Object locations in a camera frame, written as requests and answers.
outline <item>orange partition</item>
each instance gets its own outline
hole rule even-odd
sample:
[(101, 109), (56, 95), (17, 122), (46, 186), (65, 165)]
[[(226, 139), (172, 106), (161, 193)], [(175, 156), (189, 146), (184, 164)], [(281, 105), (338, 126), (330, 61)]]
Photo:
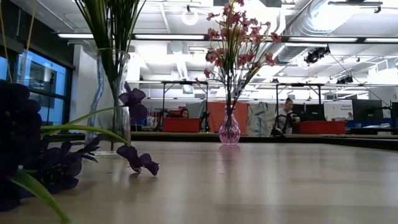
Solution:
[[(224, 120), (225, 102), (208, 102), (207, 108), (210, 112), (209, 126), (210, 132), (218, 132), (221, 123)], [(238, 121), (239, 127), (241, 128), (242, 134), (246, 133), (246, 125), (248, 123), (248, 104), (247, 103), (236, 103), (235, 118)]]

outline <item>table surface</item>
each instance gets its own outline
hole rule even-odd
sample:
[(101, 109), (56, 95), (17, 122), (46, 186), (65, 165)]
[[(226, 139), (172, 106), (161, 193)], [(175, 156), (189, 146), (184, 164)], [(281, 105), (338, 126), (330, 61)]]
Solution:
[[(136, 175), (119, 157), (83, 163), (55, 198), (73, 224), (395, 224), (398, 154), (323, 144), (134, 142), (160, 163)], [(36, 198), (0, 223), (54, 224)]]

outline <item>ceiling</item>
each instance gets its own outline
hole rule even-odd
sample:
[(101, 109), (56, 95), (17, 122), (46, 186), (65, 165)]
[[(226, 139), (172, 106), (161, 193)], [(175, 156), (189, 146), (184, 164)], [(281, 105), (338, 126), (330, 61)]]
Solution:
[[(33, 1), (12, 0), (23, 10), (31, 13)], [(73, 0), (37, 0), (36, 17), (51, 27), (56, 32), (90, 32), (84, 18), (81, 16)], [(272, 31), (281, 33), (287, 21), (291, 20), (309, 0), (294, 0), (295, 7), (290, 9), (267, 8), (260, 0), (246, 0), (244, 9), (248, 17), (255, 17), (260, 21), (271, 21)], [(335, 36), (398, 36), (398, 1), (381, 0), (384, 4), (380, 13), (375, 14), (375, 7), (352, 8), (339, 6), (335, 14), (324, 15), (322, 21), (317, 21), (318, 26), (327, 26), (333, 22), (338, 14), (351, 13), (347, 21), (340, 24), (330, 35)], [(194, 26), (186, 25), (182, 21), (182, 14), (186, 12), (189, 4), (192, 11), (198, 13), (198, 22)], [(139, 16), (134, 33), (156, 34), (206, 34), (209, 27), (217, 28), (213, 21), (206, 20), (209, 12), (218, 12), (221, 7), (214, 6), (212, 0), (173, 0), (173, 1), (147, 1)], [(94, 50), (93, 41), (79, 42), (89, 43)], [(167, 50), (169, 42), (163, 41), (133, 41), (136, 52), (141, 58), (141, 76), (145, 80), (170, 80), (173, 71), (177, 71), (176, 58)], [(209, 42), (187, 42), (187, 49), (192, 47), (210, 48)], [(280, 82), (336, 82), (336, 79), (344, 75), (346, 70), (352, 71), (358, 82), (367, 82), (368, 70), (385, 62), (387, 58), (398, 57), (397, 45), (366, 45), (366, 44), (330, 44), (331, 54), (315, 65), (307, 67), (303, 62), (306, 52), (298, 55), (288, 66), (264, 67), (252, 82), (270, 82), (278, 78)], [(185, 56), (185, 64), (189, 78), (198, 77), (204, 80), (204, 68), (213, 68), (205, 61), (205, 51), (190, 51)]]

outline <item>window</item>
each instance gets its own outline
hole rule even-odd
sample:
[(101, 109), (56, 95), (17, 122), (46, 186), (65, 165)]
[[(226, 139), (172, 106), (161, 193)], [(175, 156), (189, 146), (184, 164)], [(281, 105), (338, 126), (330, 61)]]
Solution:
[(7, 59), (0, 57), (0, 79), (7, 80)]
[(67, 69), (33, 52), (27, 53), (25, 74), (23, 54), (19, 55), (17, 82), (29, 87), (30, 99), (37, 101), (42, 109), (39, 114), (43, 125), (63, 123)]

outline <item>white ceiling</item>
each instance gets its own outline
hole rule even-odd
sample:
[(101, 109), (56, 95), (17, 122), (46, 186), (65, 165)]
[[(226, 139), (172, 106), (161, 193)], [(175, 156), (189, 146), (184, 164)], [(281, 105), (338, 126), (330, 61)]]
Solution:
[[(32, 11), (33, 0), (12, 0), (27, 12)], [(89, 32), (87, 24), (80, 15), (76, 4), (72, 0), (38, 0), (37, 18), (47, 24), (56, 32)], [(188, 26), (182, 22), (182, 13), (185, 12), (186, 1), (180, 3), (159, 3), (147, 1), (136, 25), (135, 33), (174, 33), (174, 34), (205, 34), (209, 27), (216, 27), (214, 22), (206, 20), (209, 12), (217, 12), (220, 7), (213, 7), (213, 1), (199, 1), (199, 3), (189, 3), (193, 11), (198, 12), (199, 19), (194, 26)], [(285, 14), (286, 20), (292, 17), (303, 7), (308, 0), (295, 0), (296, 7), (291, 10), (266, 8), (259, 0), (246, 0), (245, 9), (249, 17), (256, 17), (261, 21), (272, 21), (276, 29), (276, 17), (279, 13)], [(373, 13), (373, 9), (360, 9), (347, 22), (337, 28), (332, 35), (358, 36), (358, 35), (385, 35), (398, 36), (398, 1), (382, 0), (385, 4), (379, 14)], [(176, 70), (176, 61), (172, 55), (167, 55), (166, 42), (143, 42), (133, 41), (141, 56), (141, 75), (144, 78), (165, 79), (170, 76), (172, 70)], [(188, 46), (209, 47), (207, 42), (189, 42)], [(331, 44), (331, 53), (335, 55), (345, 68), (355, 67), (369, 59), (376, 57), (398, 56), (398, 45), (358, 45), (358, 44)], [(187, 69), (203, 70), (211, 67), (205, 62), (205, 54), (187, 55)], [(277, 67), (264, 68), (259, 72), (261, 77), (267, 78), (269, 82), (274, 75), (278, 76), (278, 71), (284, 73), (279, 77), (285, 82), (299, 82), (308, 77), (308, 68), (302, 66), (303, 57), (297, 57), (293, 65), (296, 67)], [(310, 67), (310, 76), (317, 81), (326, 82), (330, 76), (344, 71), (331, 57), (320, 60), (316, 65)], [(367, 70), (355, 70), (355, 75), (363, 77)]]

